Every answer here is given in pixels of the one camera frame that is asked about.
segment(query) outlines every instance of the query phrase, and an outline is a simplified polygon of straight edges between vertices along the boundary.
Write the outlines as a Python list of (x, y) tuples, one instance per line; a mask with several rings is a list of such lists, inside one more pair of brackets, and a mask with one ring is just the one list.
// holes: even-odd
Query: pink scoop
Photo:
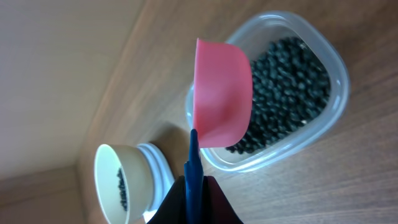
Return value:
[(246, 132), (252, 106), (250, 62), (231, 44), (197, 40), (193, 128), (199, 147), (228, 147)]

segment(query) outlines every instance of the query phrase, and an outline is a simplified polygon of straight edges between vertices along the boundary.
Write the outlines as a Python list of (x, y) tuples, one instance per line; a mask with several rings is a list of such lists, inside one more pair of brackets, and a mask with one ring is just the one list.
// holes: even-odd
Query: blue handle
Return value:
[(198, 132), (191, 131), (189, 158), (184, 164), (185, 199), (188, 224), (200, 223), (201, 192), (203, 187), (203, 167), (199, 157)]

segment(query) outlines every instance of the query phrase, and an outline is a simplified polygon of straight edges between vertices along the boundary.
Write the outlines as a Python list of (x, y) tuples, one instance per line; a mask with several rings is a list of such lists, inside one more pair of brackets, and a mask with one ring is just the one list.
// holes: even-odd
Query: beige cup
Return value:
[[(127, 211), (120, 203), (120, 168), (126, 185)], [(153, 201), (154, 180), (144, 155), (135, 147), (101, 145), (95, 155), (94, 177), (99, 204), (110, 224), (134, 223)]]

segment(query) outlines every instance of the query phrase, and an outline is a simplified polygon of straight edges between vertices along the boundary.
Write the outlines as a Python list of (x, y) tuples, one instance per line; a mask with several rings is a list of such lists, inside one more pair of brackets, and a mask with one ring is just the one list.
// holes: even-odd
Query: brown tabletop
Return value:
[(244, 223), (398, 223), (397, 1), (146, 1), (87, 134), (78, 169), (90, 223), (101, 143), (153, 141), (175, 176), (187, 160), (184, 100), (196, 38), (224, 41), (253, 15), (295, 12), (339, 51), (351, 79), (343, 117), (304, 151), (245, 174), (203, 161)]

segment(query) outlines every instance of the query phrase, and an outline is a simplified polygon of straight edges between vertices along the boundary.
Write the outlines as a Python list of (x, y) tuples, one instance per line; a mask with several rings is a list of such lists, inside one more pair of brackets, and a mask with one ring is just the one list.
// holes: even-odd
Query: pile of black beans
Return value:
[(124, 211), (127, 211), (127, 195), (126, 195), (126, 185), (124, 184), (122, 169), (119, 169), (119, 190), (120, 190), (120, 204), (122, 205)]
[(251, 62), (253, 103), (246, 134), (230, 152), (265, 149), (298, 130), (325, 108), (330, 80), (324, 66), (299, 38), (271, 42)]

